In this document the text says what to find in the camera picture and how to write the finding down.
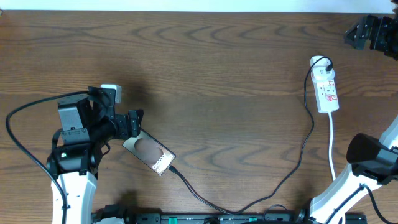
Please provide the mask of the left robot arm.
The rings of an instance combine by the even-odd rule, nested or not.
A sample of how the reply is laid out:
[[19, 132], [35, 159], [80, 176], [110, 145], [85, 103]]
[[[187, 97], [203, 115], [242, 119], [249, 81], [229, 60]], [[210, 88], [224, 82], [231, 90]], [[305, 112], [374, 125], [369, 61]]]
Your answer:
[[52, 139], [47, 169], [54, 181], [53, 223], [91, 223], [102, 148], [112, 139], [127, 140], [141, 131], [142, 109], [116, 114], [121, 87], [101, 85], [58, 101], [62, 128]]

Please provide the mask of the white power strip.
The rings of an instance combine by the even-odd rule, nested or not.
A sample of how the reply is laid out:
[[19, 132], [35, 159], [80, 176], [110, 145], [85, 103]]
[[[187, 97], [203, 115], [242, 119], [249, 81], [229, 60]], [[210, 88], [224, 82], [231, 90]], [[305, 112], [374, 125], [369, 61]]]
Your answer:
[[316, 55], [310, 59], [310, 76], [319, 113], [328, 114], [340, 108], [335, 85], [335, 71], [330, 59]]

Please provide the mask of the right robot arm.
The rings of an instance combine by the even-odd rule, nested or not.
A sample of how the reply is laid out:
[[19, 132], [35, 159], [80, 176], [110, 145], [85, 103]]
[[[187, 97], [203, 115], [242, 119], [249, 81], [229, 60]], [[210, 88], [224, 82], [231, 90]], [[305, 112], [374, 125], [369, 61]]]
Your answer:
[[[356, 49], [369, 41], [370, 49], [396, 59], [397, 18], [365, 16], [345, 32], [344, 40]], [[318, 112], [330, 116], [339, 108], [333, 62], [326, 56], [312, 57], [306, 77], [312, 79]], [[380, 138], [355, 135], [346, 160], [343, 171], [332, 173], [329, 187], [300, 209], [291, 223], [366, 223], [364, 215], [352, 215], [349, 210], [364, 196], [372, 197], [374, 190], [397, 180], [397, 121]]]

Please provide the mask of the Galaxy S25 Ultra smartphone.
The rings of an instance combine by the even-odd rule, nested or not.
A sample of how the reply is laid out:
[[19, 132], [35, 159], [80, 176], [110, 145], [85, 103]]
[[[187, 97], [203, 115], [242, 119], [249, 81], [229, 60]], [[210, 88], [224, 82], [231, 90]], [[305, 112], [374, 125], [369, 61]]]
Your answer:
[[170, 149], [143, 129], [137, 137], [126, 140], [123, 147], [159, 176], [169, 168], [176, 158]]

